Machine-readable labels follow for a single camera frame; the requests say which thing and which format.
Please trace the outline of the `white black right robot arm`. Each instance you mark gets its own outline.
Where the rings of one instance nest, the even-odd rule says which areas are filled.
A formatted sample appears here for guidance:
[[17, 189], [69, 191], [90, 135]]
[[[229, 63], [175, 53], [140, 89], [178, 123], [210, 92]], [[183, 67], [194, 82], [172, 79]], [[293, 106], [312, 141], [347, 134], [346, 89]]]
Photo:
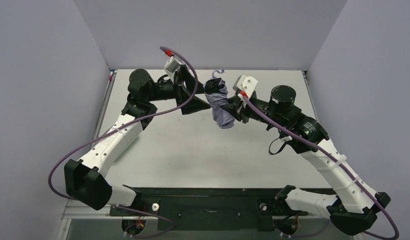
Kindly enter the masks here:
[[308, 161], [333, 190], [333, 194], [322, 194], [287, 185], [276, 197], [285, 206], [324, 217], [347, 235], [369, 234], [377, 214], [386, 213], [390, 196], [368, 186], [350, 167], [322, 125], [295, 105], [296, 96], [287, 85], [274, 87], [268, 101], [258, 99], [248, 88], [237, 89], [234, 96], [223, 96], [221, 109], [233, 120], [253, 119], [268, 129], [276, 128], [283, 145]]

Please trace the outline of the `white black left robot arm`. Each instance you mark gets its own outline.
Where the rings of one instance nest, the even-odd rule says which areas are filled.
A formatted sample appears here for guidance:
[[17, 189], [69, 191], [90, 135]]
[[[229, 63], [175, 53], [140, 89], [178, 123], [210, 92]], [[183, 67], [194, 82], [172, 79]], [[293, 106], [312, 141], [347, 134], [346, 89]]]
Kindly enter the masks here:
[[210, 109], [196, 97], [204, 88], [195, 70], [186, 64], [165, 67], [165, 74], [154, 81], [149, 72], [139, 68], [128, 78], [127, 102], [115, 123], [91, 142], [92, 148], [79, 159], [69, 159], [64, 165], [65, 189], [69, 197], [94, 210], [106, 205], [131, 206], [138, 193], [127, 186], [112, 186], [106, 176], [114, 162], [144, 131], [158, 112], [154, 101], [175, 100], [175, 110], [188, 115]]

